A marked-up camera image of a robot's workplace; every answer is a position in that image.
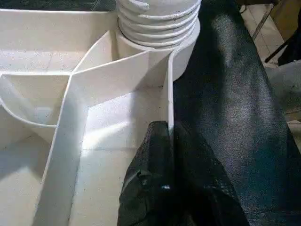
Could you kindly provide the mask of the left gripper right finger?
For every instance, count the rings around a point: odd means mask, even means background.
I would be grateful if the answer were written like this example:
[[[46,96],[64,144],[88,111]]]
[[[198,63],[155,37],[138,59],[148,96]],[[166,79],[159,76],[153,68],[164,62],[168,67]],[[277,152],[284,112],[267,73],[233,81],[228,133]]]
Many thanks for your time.
[[[247,226],[228,175],[206,139],[188,125],[174,125],[174,169],[184,211],[193,226]]]

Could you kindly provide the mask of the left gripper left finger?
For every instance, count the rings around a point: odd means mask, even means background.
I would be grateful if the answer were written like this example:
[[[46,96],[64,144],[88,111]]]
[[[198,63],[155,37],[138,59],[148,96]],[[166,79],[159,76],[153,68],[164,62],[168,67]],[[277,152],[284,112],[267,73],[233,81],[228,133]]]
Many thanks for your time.
[[[119,226],[169,226],[173,215],[174,163],[166,121],[148,125],[129,164],[119,196]]]

